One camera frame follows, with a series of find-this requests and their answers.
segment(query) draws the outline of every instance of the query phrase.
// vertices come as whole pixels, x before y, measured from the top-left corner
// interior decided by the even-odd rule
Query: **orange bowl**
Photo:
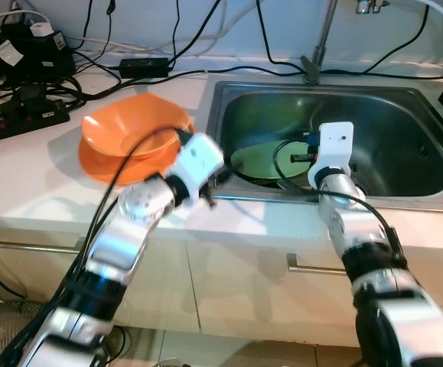
[[[176,141],[154,157],[146,159],[130,158],[122,170],[117,184],[129,185],[143,181],[156,172],[164,175],[167,167],[174,163],[180,148],[180,143]],[[109,184],[116,175],[123,159],[122,157],[111,157],[95,151],[86,143],[84,138],[78,146],[78,161],[83,172],[99,182]]]
[[[165,126],[192,129],[181,107],[151,93],[123,99],[82,119],[83,137],[90,147],[115,157],[125,157],[140,139]],[[155,134],[133,156],[151,157],[176,141],[174,131]]]

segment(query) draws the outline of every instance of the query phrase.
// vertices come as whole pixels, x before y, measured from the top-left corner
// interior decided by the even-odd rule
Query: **kitchen counter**
[[[96,93],[113,81],[99,73],[80,76],[85,92]],[[198,131],[207,116],[217,81],[242,80],[300,83],[256,73],[182,77],[155,86],[135,86],[72,112],[71,121],[0,141],[0,227],[40,231],[86,232],[106,185],[89,179],[80,168],[77,149],[82,116],[137,93],[150,92],[183,107]],[[323,76],[321,84],[408,86],[420,89],[443,116],[437,97],[441,82],[385,80],[376,77]],[[443,213],[382,210],[396,226],[404,246],[443,248]],[[245,242],[255,245],[331,248],[327,231],[311,204],[220,200],[182,208],[160,221],[157,239]]]

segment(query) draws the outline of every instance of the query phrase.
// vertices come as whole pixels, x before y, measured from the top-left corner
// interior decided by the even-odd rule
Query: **power adapter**
[[[171,71],[167,57],[122,59],[118,67],[111,69],[118,70],[123,79],[166,78]]]

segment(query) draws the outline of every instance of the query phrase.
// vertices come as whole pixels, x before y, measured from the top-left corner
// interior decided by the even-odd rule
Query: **metal handle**
[[[288,270],[291,273],[309,273],[309,274],[324,274],[324,275],[344,275],[347,273],[344,269],[337,268],[320,268],[315,266],[300,266],[298,265],[298,258],[296,254],[287,254]]]
[[[85,239],[80,237],[74,247],[63,246],[46,246],[46,245],[32,245],[30,243],[4,242],[0,241],[0,248],[11,248],[16,250],[30,250],[42,252],[57,252],[60,254],[78,254],[83,246]]]

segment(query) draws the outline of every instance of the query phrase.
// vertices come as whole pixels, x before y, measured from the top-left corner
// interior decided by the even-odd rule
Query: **stainless steel sink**
[[[416,89],[219,82],[207,133],[230,161],[234,151],[354,125],[352,178],[378,207],[443,211],[443,119]],[[314,202],[242,175],[216,184],[216,197]]]

